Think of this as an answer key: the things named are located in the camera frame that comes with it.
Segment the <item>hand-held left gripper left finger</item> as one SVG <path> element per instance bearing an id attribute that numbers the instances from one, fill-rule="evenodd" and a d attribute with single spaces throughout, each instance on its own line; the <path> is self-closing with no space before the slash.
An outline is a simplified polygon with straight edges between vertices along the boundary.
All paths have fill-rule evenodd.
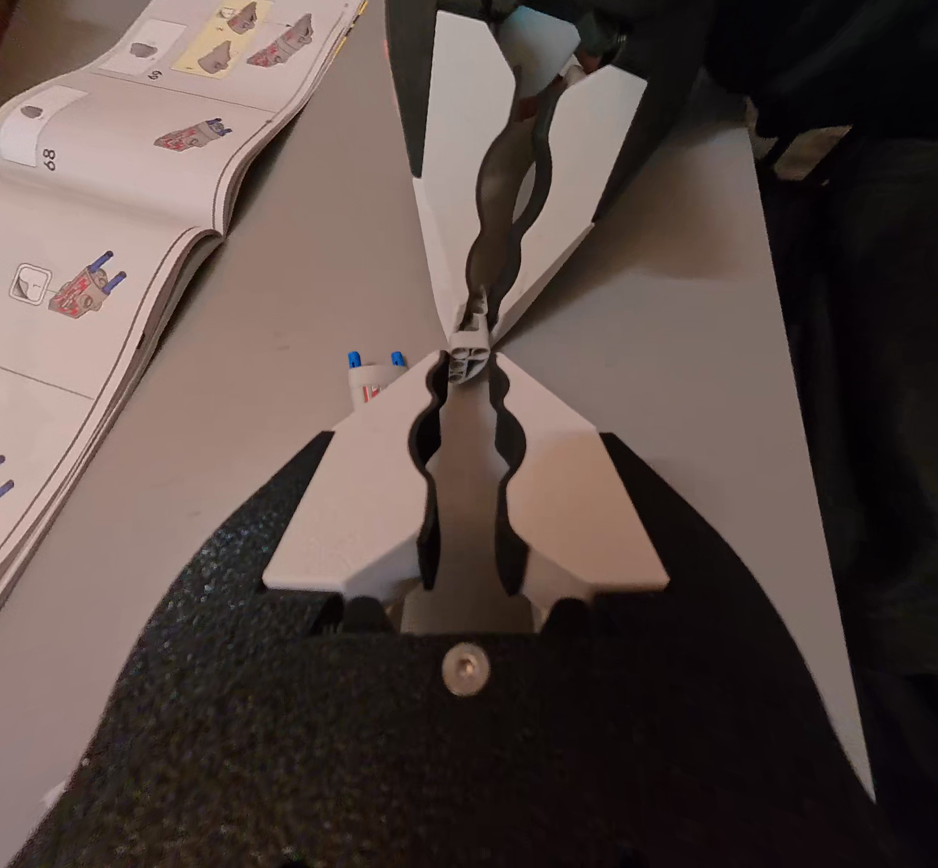
<path id="1" fill-rule="evenodd" d="M 262 580 L 271 590 L 397 601 L 432 590 L 440 562 L 436 487 L 449 355 L 416 363 L 330 432 Z"/>

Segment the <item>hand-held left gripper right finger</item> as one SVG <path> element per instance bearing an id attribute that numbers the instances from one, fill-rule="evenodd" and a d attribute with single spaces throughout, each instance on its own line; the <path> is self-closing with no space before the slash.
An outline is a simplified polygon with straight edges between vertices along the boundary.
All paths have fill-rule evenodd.
<path id="1" fill-rule="evenodd" d="M 600 432 L 516 363 L 493 355 L 503 589 L 525 599 L 661 591 L 670 581 Z"/>

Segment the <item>brick assembly with blue pins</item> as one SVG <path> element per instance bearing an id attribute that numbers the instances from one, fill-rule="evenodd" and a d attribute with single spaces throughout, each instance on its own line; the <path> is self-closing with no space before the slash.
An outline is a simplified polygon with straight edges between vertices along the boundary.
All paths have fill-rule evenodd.
<path id="1" fill-rule="evenodd" d="M 371 402 L 407 371 L 406 364 L 395 363 L 367 364 L 349 368 L 347 370 L 348 388 L 353 410 L 357 411 Z"/>

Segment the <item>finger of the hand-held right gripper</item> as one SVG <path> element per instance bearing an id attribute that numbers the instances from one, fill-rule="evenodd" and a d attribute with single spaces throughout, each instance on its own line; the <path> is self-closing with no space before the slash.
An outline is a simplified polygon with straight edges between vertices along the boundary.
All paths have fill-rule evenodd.
<path id="1" fill-rule="evenodd" d="M 433 299 L 457 331 L 475 288 L 507 262 L 507 189 L 490 151 L 510 125 L 523 66 L 490 26 L 436 13 L 422 169 L 414 191 Z"/>
<path id="2" fill-rule="evenodd" d="M 502 339 L 521 319 L 548 282 L 591 232 L 600 199 L 638 111 L 645 79 L 615 65 L 566 88 L 559 96 L 546 133 L 550 170 L 544 194 L 532 190 L 516 226 L 520 267 L 500 298 L 491 339 Z"/>

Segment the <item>grey toy brick teeth sticker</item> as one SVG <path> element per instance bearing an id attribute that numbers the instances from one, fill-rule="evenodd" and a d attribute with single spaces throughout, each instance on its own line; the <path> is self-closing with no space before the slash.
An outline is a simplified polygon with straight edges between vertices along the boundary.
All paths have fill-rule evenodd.
<path id="1" fill-rule="evenodd" d="M 489 361 L 491 349 L 486 286 L 474 284 L 466 303 L 457 307 L 448 334 L 448 382 L 453 385 L 479 374 Z"/>

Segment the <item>open instruction booklet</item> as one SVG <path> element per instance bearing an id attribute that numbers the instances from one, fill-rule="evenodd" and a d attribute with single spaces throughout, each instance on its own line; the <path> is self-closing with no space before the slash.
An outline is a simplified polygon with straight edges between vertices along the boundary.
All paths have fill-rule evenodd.
<path id="1" fill-rule="evenodd" d="M 2 107 L 5 603 L 367 0 L 151 0 Z"/>

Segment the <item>grey desk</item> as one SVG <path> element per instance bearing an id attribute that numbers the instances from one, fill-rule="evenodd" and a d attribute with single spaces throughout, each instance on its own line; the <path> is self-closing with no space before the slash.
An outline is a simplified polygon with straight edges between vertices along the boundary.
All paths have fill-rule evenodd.
<path id="1" fill-rule="evenodd" d="M 21 0 L 2 95 L 149 0 Z M 2 862 L 79 763 L 128 652 L 229 514 L 350 411 L 346 353 L 444 342 L 369 6 L 2 608 Z M 749 140 L 702 91 L 502 349 L 721 533 L 797 640 L 859 776 L 853 693 Z"/>

